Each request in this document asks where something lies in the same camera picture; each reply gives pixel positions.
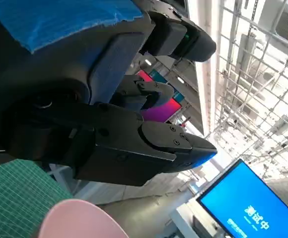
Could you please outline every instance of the pink screen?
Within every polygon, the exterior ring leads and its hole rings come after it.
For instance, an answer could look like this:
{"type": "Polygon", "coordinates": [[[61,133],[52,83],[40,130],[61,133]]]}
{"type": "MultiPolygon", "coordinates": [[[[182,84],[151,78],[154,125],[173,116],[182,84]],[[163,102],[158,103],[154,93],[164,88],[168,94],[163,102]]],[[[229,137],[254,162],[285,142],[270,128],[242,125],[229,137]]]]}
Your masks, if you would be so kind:
{"type": "MultiPolygon", "coordinates": [[[[138,75],[145,81],[151,82],[153,79],[145,73],[143,70],[138,72],[138,75]]],[[[166,122],[175,112],[181,108],[181,105],[177,103],[174,99],[170,99],[168,103],[159,106],[150,108],[145,111],[141,111],[141,114],[144,120],[157,121],[157,122],[166,122]]]]}

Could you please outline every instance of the pink stool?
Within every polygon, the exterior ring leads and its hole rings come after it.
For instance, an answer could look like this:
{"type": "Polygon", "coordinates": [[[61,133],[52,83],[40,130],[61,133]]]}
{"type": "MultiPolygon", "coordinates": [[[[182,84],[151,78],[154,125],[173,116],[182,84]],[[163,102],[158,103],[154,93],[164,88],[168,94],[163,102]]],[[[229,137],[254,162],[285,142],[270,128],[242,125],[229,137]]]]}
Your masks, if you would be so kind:
{"type": "Polygon", "coordinates": [[[56,204],[46,215],[38,238],[128,238],[97,206],[78,199],[56,204]]]}

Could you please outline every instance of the blue tape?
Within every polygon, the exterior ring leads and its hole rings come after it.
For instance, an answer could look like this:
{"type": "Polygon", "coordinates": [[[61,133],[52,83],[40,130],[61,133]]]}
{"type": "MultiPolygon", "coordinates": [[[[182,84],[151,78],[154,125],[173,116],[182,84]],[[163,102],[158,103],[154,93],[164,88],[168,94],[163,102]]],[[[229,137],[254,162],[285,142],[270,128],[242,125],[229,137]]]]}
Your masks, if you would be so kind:
{"type": "Polygon", "coordinates": [[[83,29],[141,16],[131,0],[0,0],[0,22],[31,53],[83,29]]]}

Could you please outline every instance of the ceiling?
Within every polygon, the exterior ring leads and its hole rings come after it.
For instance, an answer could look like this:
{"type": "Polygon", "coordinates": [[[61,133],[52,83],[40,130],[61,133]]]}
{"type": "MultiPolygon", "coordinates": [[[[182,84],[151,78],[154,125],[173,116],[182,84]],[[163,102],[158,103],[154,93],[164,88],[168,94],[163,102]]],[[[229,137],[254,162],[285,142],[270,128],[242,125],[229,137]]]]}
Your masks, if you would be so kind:
{"type": "Polygon", "coordinates": [[[246,161],[288,204],[288,1],[220,3],[207,138],[231,160],[246,161]]]}

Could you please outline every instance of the monitor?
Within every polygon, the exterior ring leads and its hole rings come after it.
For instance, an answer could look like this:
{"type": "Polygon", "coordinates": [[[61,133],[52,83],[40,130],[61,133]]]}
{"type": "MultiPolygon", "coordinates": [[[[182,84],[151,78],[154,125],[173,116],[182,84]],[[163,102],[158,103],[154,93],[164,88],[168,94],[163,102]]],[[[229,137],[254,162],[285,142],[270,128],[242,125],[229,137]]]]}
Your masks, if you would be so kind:
{"type": "Polygon", "coordinates": [[[232,237],[288,237],[288,207],[242,160],[197,201],[232,237]]]}

